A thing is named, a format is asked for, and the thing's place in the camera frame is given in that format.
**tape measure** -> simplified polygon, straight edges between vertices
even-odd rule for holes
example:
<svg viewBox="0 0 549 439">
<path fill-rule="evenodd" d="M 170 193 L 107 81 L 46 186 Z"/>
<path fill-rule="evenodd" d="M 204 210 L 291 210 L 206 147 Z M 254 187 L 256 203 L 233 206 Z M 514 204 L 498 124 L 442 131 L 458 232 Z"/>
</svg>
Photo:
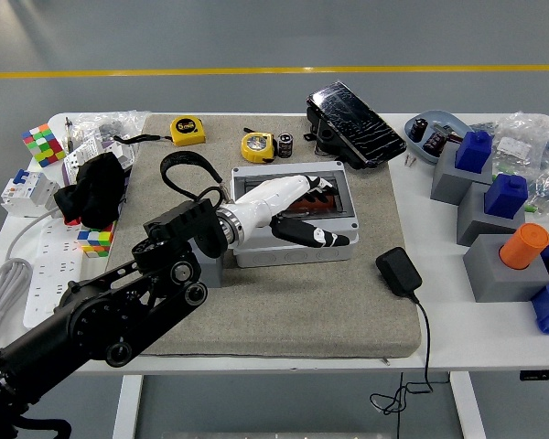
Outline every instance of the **tape measure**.
<svg viewBox="0 0 549 439">
<path fill-rule="evenodd" d="M 248 133 L 242 138 L 242 157 L 253 163 L 271 163 L 276 157 L 276 145 L 271 133 Z"/>
<path fill-rule="evenodd" d="M 171 123 L 171 138 L 175 146 L 205 143 L 201 120 L 195 116 L 179 116 Z"/>
</svg>

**rubik's cube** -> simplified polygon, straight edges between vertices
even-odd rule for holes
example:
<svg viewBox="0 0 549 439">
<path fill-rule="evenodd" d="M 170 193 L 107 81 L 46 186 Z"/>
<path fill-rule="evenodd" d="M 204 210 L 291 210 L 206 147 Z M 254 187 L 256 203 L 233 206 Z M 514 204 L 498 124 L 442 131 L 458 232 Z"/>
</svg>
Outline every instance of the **rubik's cube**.
<svg viewBox="0 0 549 439">
<path fill-rule="evenodd" d="M 65 151 L 46 123 L 23 133 L 22 139 L 41 167 L 65 157 Z"/>
<path fill-rule="evenodd" d="M 102 258 L 110 254 L 116 221 L 103 230 L 81 226 L 77 242 L 88 258 Z"/>
</svg>

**smartphone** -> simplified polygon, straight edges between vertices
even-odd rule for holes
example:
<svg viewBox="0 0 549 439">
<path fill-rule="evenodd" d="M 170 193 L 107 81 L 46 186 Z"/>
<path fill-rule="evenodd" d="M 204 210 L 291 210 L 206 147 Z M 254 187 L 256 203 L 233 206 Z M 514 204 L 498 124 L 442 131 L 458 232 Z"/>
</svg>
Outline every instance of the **smartphone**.
<svg viewBox="0 0 549 439">
<path fill-rule="evenodd" d="M 406 149 L 406 141 L 340 81 L 309 95 L 307 105 L 366 167 L 376 167 Z"/>
</svg>

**gray floor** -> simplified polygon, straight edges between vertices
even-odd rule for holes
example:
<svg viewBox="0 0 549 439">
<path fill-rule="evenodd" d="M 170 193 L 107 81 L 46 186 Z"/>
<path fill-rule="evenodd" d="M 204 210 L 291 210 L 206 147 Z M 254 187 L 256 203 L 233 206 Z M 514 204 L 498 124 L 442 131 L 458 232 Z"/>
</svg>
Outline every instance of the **gray floor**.
<svg viewBox="0 0 549 439">
<path fill-rule="evenodd" d="M 442 64 L 549 64 L 549 1 L 517 5 L 508 0 L 0 0 L 0 71 Z M 533 71 L 0 80 L 0 193 L 8 178 L 30 158 L 20 134 L 53 114 L 132 109 L 303 112 L 307 95 L 335 79 L 345 81 L 378 112 L 443 109 L 549 114 L 549 72 Z M 4 217 L 0 208 L 0 226 Z M 255 378 L 155 379 L 167 380 L 168 387 L 182 387 L 190 394 L 177 402 L 161 398 L 158 406 L 148 402 L 139 437 L 158 437 L 160 429 L 154 434 L 143 433 L 143 429 L 152 425 L 147 417 L 163 412 L 166 406 L 181 413 L 167 428 L 373 429 L 380 425 L 374 420 L 379 416 L 374 418 L 377 413 L 370 410 L 364 394 L 377 383 L 390 389 L 395 380 L 394 376 L 358 376 L 346 383 L 333 375 Z M 368 378 L 371 385 L 364 386 Z M 527 427 L 545 431 L 549 437 L 549 421 L 539 415 L 541 410 L 549 411 L 549 383 L 520 383 L 518 375 L 510 372 L 484 374 L 476 380 L 489 437 L 527 437 L 524 432 L 532 431 Z M 255 392 L 257 382 L 266 386 L 264 393 Z M 150 380 L 147 387 L 158 385 L 154 383 Z M 94 400 L 103 393 L 117 395 L 118 380 L 77 378 L 65 386 L 69 387 L 55 389 L 33 410 L 56 416 L 65 402 L 75 408 L 70 410 L 74 412 L 70 419 L 76 425 L 76 437 L 110 437 L 112 404 L 109 411 L 87 412 L 89 403 L 78 401 L 78 395 L 85 391 Z M 297 386 L 305 392 L 317 389 L 313 394 L 318 396 L 296 397 Z M 271 403 L 280 406 L 266 404 L 273 391 L 277 394 Z M 151 394 L 155 391 L 145 389 L 146 398 Z M 224 398 L 232 418 L 221 415 L 216 419 L 214 412 L 220 407 L 215 401 L 210 405 L 213 412 L 204 412 L 203 395 Z M 455 417 L 449 416 L 450 396 L 440 394 L 437 402 L 422 398 L 417 397 L 423 401 L 421 408 L 413 407 L 404 416 L 403 431 L 408 432 L 404 437 L 419 437 L 411 428 L 421 428 L 418 420 L 425 410 L 430 413 L 423 420 L 427 431 L 433 437 L 451 437 L 457 427 Z M 237 405 L 241 400 L 247 405 Z M 282 410 L 287 404 L 294 412 Z M 249 412 L 236 407 L 247 407 Z M 440 407 L 447 407 L 445 422 Z M 182 414 L 191 411 L 195 416 Z M 89 433 L 95 424 L 101 426 L 101 435 Z"/>
</svg>

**wrist strap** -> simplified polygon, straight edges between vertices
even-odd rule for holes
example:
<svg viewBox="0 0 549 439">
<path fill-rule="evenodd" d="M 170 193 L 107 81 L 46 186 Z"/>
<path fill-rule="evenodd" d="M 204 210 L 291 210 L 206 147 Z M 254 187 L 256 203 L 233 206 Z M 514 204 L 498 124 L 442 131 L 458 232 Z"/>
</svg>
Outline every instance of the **wrist strap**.
<svg viewBox="0 0 549 439">
<path fill-rule="evenodd" d="M 207 187 L 205 190 L 203 190 L 199 195 L 195 195 L 188 190 L 185 190 L 179 186 L 177 186 L 168 176 L 167 171 L 177 165 L 193 165 L 193 166 L 199 166 L 205 169 L 218 183 L 219 185 L 222 183 L 222 179 L 220 177 L 220 174 L 218 174 L 218 171 L 215 170 L 215 168 L 211 165 L 211 163 L 203 156 L 198 153 L 194 153 L 193 151 L 177 151 L 176 153 L 171 153 L 167 155 L 162 161 L 160 166 L 161 171 L 161 177 L 163 178 L 163 181 L 167 186 L 169 186 L 171 189 L 176 190 L 179 194 L 193 199 L 195 201 L 200 200 L 202 197 L 207 195 L 209 192 L 215 190 L 218 191 L 220 194 L 220 199 L 218 203 L 214 206 L 216 209 L 224 200 L 224 196 L 227 196 L 223 193 L 221 186 L 212 186 Z"/>
</svg>

